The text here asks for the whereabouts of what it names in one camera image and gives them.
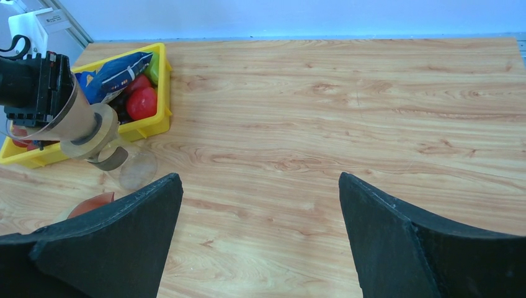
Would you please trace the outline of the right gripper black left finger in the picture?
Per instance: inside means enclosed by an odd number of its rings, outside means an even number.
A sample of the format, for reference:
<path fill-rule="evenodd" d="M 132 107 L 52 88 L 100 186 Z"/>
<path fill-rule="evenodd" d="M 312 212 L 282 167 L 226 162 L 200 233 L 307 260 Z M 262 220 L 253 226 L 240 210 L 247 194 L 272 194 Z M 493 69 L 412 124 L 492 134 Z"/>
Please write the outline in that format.
<path fill-rule="evenodd" d="M 2 297 L 156 297 L 182 204 L 170 173 L 102 207 L 1 237 Z"/>

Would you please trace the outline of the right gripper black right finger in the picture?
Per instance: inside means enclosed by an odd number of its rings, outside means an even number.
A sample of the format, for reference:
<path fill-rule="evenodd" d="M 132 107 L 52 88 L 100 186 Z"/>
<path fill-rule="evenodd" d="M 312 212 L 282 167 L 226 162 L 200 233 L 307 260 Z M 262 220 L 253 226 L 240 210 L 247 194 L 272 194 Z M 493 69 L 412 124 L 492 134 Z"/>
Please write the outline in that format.
<path fill-rule="evenodd" d="M 364 297 L 525 296 L 525 237 L 447 219 L 349 173 L 339 199 Z"/>

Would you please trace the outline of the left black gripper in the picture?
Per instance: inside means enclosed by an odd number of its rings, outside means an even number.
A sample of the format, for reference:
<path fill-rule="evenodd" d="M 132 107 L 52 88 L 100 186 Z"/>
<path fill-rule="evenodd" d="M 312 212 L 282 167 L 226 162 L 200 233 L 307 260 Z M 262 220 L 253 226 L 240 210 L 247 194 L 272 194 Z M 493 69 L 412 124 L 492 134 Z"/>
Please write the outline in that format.
<path fill-rule="evenodd" d="M 75 93 L 69 57 L 47 52 L 35 58 L 1 58 L 1 106 L 14 125 L 43 127 Z"/>

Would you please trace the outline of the brown paper filter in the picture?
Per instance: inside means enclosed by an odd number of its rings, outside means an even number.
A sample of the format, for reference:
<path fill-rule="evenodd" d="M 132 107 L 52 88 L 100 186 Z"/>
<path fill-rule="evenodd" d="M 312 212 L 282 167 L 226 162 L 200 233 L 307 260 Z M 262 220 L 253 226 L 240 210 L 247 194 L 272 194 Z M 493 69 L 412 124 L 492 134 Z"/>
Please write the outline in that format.
<path fill-rule="evenodd" d="M 88 136 L 96 126 L 96 117 L 74 74 L 73 90 L 53 120 L 35 133 L 37 140 L 74 141 Z"/>

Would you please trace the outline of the brown glass dripper on base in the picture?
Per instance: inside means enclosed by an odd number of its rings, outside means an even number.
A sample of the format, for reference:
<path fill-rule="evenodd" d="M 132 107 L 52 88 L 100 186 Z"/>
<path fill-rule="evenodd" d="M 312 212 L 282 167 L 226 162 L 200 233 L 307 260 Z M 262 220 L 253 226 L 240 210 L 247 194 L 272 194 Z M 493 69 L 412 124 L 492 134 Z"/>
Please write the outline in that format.
<path fill-rule="evenodd" d="M 92 198 L 83 200 L 82 202 L 75 203 L 74 205 L 66 208 L 60 214 L 58 214 L 51 224 L 62 222 L 66 219 L 70 219 L 86 212 L 92 211 L 94 209 L 100 208 L 104 205 L 110 204 L 115 200 L 114 192 L 105 192 L 94 196 Z"/>

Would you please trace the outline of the red strawberries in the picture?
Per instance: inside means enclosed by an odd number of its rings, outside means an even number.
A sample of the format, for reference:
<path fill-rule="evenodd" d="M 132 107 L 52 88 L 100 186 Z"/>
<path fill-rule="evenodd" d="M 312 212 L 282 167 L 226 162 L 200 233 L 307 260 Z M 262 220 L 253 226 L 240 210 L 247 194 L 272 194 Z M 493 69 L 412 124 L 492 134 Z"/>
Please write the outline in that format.
<path fill-rule="evenodd" d="M 27 148 L 33 145 L 33 141 L 24 139 L 28 135 L 27 129 L 23 126 L 15 125 L 11 129 L 13 144 L 17 147 Z"/>

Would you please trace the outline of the yellow plastic basket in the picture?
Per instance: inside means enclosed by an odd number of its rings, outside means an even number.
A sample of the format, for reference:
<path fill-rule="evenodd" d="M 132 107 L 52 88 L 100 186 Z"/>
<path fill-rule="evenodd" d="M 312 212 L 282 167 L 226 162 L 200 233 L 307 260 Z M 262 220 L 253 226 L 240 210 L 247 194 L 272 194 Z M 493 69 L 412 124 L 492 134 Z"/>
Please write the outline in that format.
<path fill-rule="evenodd" d="M 171 97 L 170 97 L 170 75 L 172 67 L 167 59 L 166 46 L 163 43 L 154 43 L 129 52 L 125 52 L 110 58 L 98 60 L 86 65 L 72 68 L 73 73 L 81 73 L 83 71 L 95 71 L 99 69 L 104 63 L 120 58 L 122 56 L 131 55 L 135 52 L 153 52 L 159 57 L 158 59 L 158 84 L 157 84 L 157 113 L 152 117 L 133 121 L 127 124 L 122 124 L 118 132 L 121 137 L 129 142 L 158 135 L 167 132 L 170 128 L 170 111 Z M 1 164 L 2 165 L 21 165 L 26 168 L 39 168 L 63 160 L 67 160 L 66 156 L 60 148 L 58 143 L 46 146 L 43 150 L 30 150 L 21 148 L 13 144 L 12 139 L 5 138 L 1 147 Z"/>

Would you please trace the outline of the blue chips bag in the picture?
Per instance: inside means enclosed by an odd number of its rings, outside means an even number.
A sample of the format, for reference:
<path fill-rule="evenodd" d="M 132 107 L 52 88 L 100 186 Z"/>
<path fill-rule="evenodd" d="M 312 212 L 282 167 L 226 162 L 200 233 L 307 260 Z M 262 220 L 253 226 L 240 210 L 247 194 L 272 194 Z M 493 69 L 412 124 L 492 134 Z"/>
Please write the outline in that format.
<path fill-rule="evenodd" d="M 110 60 L 93 71 L 77 72 L 75 77 L 90 104 L 109 103 L 149 66 L 152 52 L 135 52 Z"/>

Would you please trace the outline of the red tomato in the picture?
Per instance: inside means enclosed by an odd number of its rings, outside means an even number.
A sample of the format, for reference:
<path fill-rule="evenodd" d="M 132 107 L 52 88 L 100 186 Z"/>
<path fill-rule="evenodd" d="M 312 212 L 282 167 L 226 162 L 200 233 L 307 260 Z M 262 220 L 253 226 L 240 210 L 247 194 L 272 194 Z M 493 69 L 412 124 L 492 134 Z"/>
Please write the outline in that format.
<path fill-rule="evenodd" d="M 131 119 L 141 120 L 157 114 L 158 96 L 152 87 L 135 90 L 127 99 L 126 111 Z"/>

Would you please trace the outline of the green pepper in basket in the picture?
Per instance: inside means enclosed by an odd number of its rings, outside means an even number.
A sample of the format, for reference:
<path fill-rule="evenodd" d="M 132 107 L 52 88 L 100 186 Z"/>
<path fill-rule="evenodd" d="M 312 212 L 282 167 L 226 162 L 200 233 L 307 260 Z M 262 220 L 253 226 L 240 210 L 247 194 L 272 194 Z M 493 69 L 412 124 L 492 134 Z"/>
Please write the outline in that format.
<path fill-rule="evenodd" d="M 148 67 L 143 74 L 150 80 L 151 84 L 157 86 L 159 83 L 159 54 L 153 52 Z"/>

